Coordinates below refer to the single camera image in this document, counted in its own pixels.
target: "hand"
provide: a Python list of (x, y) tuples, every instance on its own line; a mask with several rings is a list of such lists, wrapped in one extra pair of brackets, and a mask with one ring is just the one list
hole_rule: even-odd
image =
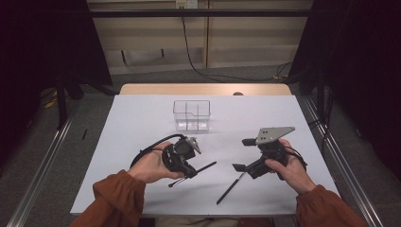
[(162, 178), (179, 179), (183, 177), (181, 172), (171, 172), (163, 164), (162, 150), (170, 145), (164, 142), (153, 148), (153, 151), (142, 157), (127, 172), (136, 180), (144, 183), (154, 183)]
[[(279, 139), (279, 141), (284, 147), (291, 147), (291, 144), (287, 140)], [(290, 148), (286, 148), (286, 151), (294, 152)], [(298, 194), (302, 195), (306, 192), (312, 191), (316, 185), (312, 182), (309, 175), (307, 175), (301, 162), (292, 155), (287, 155), (287, 157), (287, 166), (283, 166), (281, 163), (272, 159), (267, 159), (265, 164), (274, 171), (279, 172), (288, 185), (298, 192)]]

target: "black pen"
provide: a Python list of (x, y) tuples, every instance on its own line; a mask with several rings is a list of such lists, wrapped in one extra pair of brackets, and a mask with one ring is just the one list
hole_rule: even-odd
[(246, 172), (243, 172), (241, 174), (241, 176), (239, 176), (237, 179), (235, 179), (235, 181), (230, 185), (230, 187), (224, 192), (224, 194), (220, 197), (220, 199), (218, 199), (217, 205), (224, 199), (225, 196), (227, 196), (227, 194), (231, 191), (231, 189), (233, 189), (233, 187), (239, 182), (239, 180), (241, 179), (242, 176), (244, 176)]
[[(213, 166), (213, 165), (216, 164), (216, 163), (217, 163), (217, 162), (213, 162), (213, 163), (211, 163), (211, 164), (209, 164), (209, 165), (207, 165), (207, 166), (204, 166), (204, 167), (198, 169), (198, 170), (197, 170), (197, 173), (200, 173), (200, 172), (204, 171), (206, 168), (208, 168), (208, 167), (210, 167), (210, 166)], [(181, 179), (179, 179), (177, 182), (174, 182), (174, 183), (169, 184), (168, 187), (173, 187), (173, 186), (177, 185), (178, 183), (181, 183), (181, 182), (185, 181), (186, 179), (188, 179), (188, 178), (187, 178), (187, 177), (181, 178)]]

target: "orange sleeve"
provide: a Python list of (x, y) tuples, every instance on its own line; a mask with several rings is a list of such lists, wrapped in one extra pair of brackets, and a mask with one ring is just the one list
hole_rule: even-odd
[(334, 192), (318, 185), (297, 197), (296, 216), (301, 226), (366, 226), (366, 223)]
[(95, 201), (70, 227), (137, 226), (144, 208), (145, 186), (125, 170), (95, 183)]

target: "white table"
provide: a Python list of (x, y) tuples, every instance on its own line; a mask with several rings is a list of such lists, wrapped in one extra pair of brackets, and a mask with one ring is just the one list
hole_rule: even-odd
[(256, 137), (259, 129), (265, 127), (295, 127), (284, 138), (302, 153), (314, 182), (339, 194), (295, 96), (116, 96), (71, 213), (80, 214), (93, 201), (94, 182), (127, 169), (140, 149), (177, 133), (172, 113), (174, 100), (205, 99), (211, 102), (210, 131), (195, 135), (203, 154), (188, 162), (196, 169), (214, 161), (218, 163), (173, 188), (167, 187), (174, 182), (169, 179), (148, 184), (144, 217), (294, 214), (296, 193), (275, 174), (256, 180), (244, 176), (223, 202), (216, 205), (240, 175), (232, 163), (248, 165), (260, 157), (257, 147), (243, 147), (241, 140)]

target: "transparent acrylic box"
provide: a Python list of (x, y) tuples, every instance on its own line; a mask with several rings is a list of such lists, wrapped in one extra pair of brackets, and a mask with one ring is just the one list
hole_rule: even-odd
[(210, 101), (174, 101), (174, 119), (177, 131), (209, 131)]

